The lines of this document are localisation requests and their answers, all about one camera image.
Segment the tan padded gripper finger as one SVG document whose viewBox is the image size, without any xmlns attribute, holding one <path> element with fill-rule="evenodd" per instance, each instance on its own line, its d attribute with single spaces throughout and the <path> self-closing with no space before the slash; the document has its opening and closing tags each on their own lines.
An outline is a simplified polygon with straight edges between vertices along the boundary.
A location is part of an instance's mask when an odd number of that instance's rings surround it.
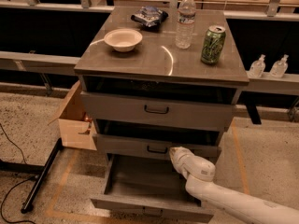
<svg viewBox="0 0 299 224">
<path fill-rule="evenodd" d="M 188 153 L 189 150 L 185 147 L 171 147 L 169 149 L 170 160 L 175 167 L 178 166 L 179 160 Z"/>
</svg>

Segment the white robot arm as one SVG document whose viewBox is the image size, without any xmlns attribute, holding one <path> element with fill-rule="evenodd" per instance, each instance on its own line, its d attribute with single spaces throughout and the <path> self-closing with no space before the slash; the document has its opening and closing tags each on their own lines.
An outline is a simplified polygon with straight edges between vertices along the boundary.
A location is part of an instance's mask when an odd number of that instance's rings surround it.
<svg viewBox="0 0 299 224">
<path fill-rule="evenodd" d="M 216 185 L 215 165 L 185 147 L 171 147 L 170 160 L 194 198 L 211 203 L 247 224 L 299 224 L 299 211 Z"/>
</svg>

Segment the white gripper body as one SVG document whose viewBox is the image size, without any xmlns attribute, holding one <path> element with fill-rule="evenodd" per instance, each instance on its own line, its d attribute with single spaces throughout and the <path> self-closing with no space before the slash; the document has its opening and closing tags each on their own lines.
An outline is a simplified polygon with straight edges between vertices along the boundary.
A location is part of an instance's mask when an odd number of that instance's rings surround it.
<svg viewBox="0 0 299 224">
<path fill-rule="evenodd" d="M 216 168 L 212 162 L 195 156 L 189 151 L 188 154 L 179 160 L 176 171 L 185 178 L 191 175 L 199 180 L 211 182 L 214 178 Z"/>
</svg>

